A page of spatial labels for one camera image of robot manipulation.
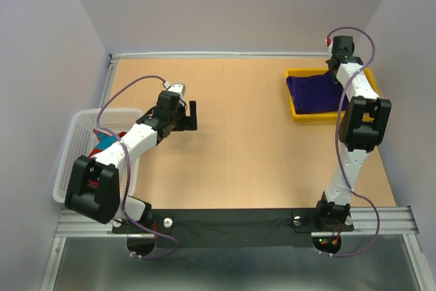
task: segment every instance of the blue cloth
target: blue cloth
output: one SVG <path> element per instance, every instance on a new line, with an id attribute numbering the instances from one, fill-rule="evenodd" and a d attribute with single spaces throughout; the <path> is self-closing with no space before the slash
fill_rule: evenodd
<path id="1" fill-rule="evenodd" d="M 94 134 L 97 136 L 97 139 L 99 140 L 99 143 L 94 148 L 101 151 L 106 150 L 107 148 L 112 146 L 116 141 L 116 138 L 114 136 L 109 136 L 103 132 L 97 131 L 96 129 L 94 129 Z"/>
<path id="2" fill-rule="evenodd" d="M 286 83 L 297 114 L 337 112 L 343 87 L 340 83 L 333 83 L 330 72 L 305 78 L 289 76 Z M 345 96 L 342 110 L 347 108 L 348 99 Z"/>

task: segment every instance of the metal floor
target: metal floor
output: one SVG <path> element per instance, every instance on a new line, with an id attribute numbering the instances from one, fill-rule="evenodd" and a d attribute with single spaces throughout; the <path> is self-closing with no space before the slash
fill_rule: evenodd
<path id="1" fill-rule="evenodd" d="M 342 252 L 370 236 L 344 236 Z M 154 261 L 129 257 L 124 238 L 68 238 L 58 291 L 420 290 L 403 236 L 379 236 L 367 252 L 329 258 L 314 249 L 180 249 Z"/>

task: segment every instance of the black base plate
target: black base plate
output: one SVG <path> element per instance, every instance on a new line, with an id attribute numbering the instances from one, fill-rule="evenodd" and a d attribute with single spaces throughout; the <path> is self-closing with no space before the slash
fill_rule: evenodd
<path id="1" fill-rule="evenodd" d="M 314 220 L 315 209 L 153 209 L 157 230 L 176 238 L 182 248 L 206 247 L 268 247 L 292 245 L 312 247 L 312 232 L 332 232 L 336 226 L 320 226 Z M 301 217 L 295 226 L 293 217 Z M 171 217 L 173 225 L 164 228 Z M 354 230 L 341 224 L 341 230 Z M 143 233 L 123 223 L 112 230 L 115 234 Z M 158 248 L 173 248 L 165 238 L 157 238 Z"/>

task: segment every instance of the screw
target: screw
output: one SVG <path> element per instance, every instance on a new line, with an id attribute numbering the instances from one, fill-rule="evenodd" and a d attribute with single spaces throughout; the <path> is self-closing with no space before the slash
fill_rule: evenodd
<path id="1" fill-rule="evenodd" d="M 113 226 L 114 228 L 119 228 L 119 227 L 121 226 L 121 221 L 115 219 L 115 220 L 112 222 L 112 226 Z"/>
<path id="2" fill-rule="evenodd" d="M 347 226 L 351 226 L 353 224 L 353 219 L 351 216 L 347 216 L 347 218 L 345 219 L 345 225 Z"/>
<path id="3" fill-rule="evenodd" d="M 165 218 L 163 220 L 163 226 L 165 226 L 166 228 L 170 228 L 172 226 L 172 219 L 170 219 L 169 217 Z"/>
<path id="4" fill-rule="evenodd" d="M 294 217 L 294 225 L 295 226 L 300 226 L 301 225 L 301 217 L 300 216 L 295 216 Z"/>

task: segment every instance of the white plastic basket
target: white plastic basket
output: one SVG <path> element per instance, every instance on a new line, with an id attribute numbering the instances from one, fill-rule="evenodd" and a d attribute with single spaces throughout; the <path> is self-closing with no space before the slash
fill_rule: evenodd
<path id="1" fill-rule="evenodd" d="M 65 202 L 69 178 L 73 169 L 73 164 L 81 155 L 89 155 L 97 145 L 97 136 L 93 130 L 97 128 L 96 119 L 100 109 L 82 110 L 74 115 L 68 129 L 67 140 L 62 152 L 61 163 L 57 171 L 56 181 L 54 182 L 53 198 L 57 202 Z M 108 108 L 103 112 L 100 123 L 112 131 L 128 132 L 133 124 L 142 116 L 142 111 L 132 108 Z M 129 195 L 133 195 L 136 188 L 138 177 L 139 159 L 130 167 L 131 181 Z M 120 195 L 124 194 L 127 182 L 127 172 L 120 178 Z"/>

